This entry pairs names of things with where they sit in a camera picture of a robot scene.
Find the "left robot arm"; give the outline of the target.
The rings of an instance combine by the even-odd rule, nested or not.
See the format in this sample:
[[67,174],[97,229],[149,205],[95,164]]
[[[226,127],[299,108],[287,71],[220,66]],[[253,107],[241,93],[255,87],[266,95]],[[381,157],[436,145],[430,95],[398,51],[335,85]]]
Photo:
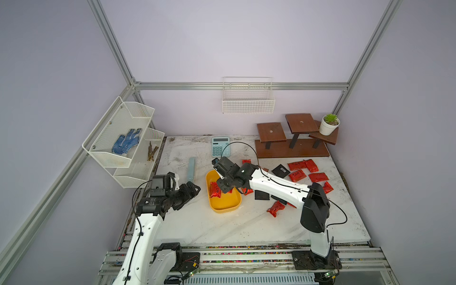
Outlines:
[[163,243],[153,253],[166,213],[178,211],[195,198],[201,187],[189,181],[179,184],[179,176],[169,172],[155,175],[141,184],[144,188],[139,202],[132,202],[135,218],[131,244],[114,280],[115,285],[163,285],[173,269],[182,265],[179,242]]

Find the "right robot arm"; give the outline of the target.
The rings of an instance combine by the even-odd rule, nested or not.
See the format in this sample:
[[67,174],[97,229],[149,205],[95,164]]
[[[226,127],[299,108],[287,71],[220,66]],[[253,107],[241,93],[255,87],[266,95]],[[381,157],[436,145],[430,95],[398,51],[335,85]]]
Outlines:
[[222,192],[227,193],[233,188],[261,191],[300,210],[300,224],[309,232],[311,254],[328,258],[332,249],[328,228],[347,223],[348,216],[327,198],[320,184],[297,184],[267,173],[259,165],[245,163],[239,166],[224,156],[213,159],[211,163],[219,175],[217,185]]

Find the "black barcode tea bag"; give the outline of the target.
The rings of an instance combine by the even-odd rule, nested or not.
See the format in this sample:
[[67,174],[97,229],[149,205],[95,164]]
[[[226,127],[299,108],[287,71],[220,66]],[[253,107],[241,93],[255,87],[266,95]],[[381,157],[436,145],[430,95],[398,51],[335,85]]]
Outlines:
[[254,191],[255,200],[268,201],[270,200],[270,194],[264,191]]
[[285,166],[283,166],[282,164],[278,165],[277,167],[275,167],[273,170],[272,170],[273,174],[279,178],[285,178],[287,177],[288,175],[290,175],[290,171],[288,169],[286,169]]

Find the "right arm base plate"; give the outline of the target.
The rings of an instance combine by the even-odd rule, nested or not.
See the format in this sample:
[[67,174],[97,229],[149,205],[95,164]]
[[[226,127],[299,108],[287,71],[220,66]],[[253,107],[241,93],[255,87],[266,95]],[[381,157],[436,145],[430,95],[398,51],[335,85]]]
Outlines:
[[292,260],[296,270],[340,270],[342,264],[338,252],[330,249],[326,257],[312,251],[293,251]]

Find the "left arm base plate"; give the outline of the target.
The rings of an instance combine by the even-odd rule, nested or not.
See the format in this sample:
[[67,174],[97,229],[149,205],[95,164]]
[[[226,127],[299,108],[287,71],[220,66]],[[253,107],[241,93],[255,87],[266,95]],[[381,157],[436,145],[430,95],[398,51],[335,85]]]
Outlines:
[[162,243],[153,255],[151,272],[192,271],[198,267],[200,259],[200,252],[186,252],[179,242]]

